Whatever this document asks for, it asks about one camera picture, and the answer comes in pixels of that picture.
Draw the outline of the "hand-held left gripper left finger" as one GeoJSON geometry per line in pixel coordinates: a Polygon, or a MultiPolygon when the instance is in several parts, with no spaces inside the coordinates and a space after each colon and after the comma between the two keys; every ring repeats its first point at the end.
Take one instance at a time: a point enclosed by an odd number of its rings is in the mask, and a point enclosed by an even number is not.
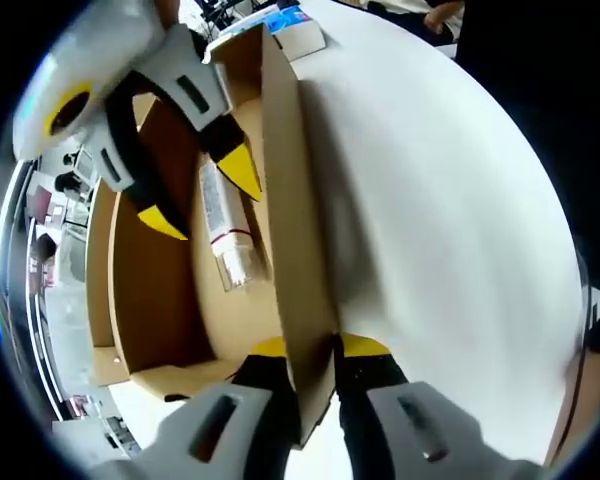
{"type": "Polygon", "coordinates": [[[101,479],[282,479],[300,437],[285,341],[256,344],[229,382],[188,399],[130,460],[99,466],[101,479]]]}

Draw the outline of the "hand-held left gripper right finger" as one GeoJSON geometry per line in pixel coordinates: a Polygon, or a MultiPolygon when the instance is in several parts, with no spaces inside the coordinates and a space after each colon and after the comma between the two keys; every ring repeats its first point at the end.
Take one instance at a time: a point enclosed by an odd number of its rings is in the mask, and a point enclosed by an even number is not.
{"type": "Polygon", "coordinates": [[[539,479],[491,448],[480,425],[426,382],[407,380],[368,337],[332,337],[339,421],[355,479],[539,479]]]}

